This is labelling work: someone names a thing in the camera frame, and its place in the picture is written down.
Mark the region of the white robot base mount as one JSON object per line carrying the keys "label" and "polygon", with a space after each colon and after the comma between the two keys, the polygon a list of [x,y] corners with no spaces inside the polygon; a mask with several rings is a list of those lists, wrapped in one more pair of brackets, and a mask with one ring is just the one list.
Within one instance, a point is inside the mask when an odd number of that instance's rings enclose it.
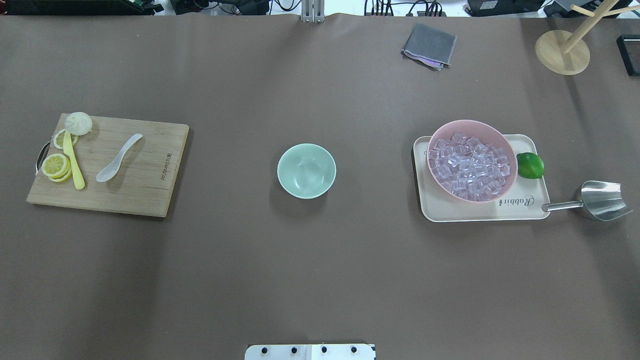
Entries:
{"label": "white robot base mount", "polygon": [[375,360],[374,344],[254,344],[247,347],[245,360]]}

